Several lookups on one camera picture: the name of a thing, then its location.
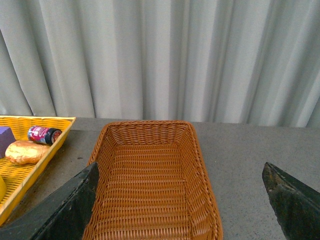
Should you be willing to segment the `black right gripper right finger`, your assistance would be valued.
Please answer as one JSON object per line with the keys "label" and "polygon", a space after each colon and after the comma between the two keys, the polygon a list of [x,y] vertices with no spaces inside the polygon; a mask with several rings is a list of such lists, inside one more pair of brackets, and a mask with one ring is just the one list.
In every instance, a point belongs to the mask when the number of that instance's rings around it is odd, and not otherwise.
{"label": "black right gripper right finger", "polygon": [[320,238],[320,193],[270,162],[262,180],[277,222],[287,240]]}

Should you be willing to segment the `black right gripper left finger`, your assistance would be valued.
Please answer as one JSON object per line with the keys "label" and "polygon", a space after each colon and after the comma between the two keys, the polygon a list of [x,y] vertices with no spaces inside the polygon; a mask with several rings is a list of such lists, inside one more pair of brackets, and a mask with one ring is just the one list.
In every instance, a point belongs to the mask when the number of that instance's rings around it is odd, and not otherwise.
{"label": "black right gripper left finger", "polygon": [[36,207],[0,229],[2,240],[80,240],[92,216],[99,181],[90,164]]}

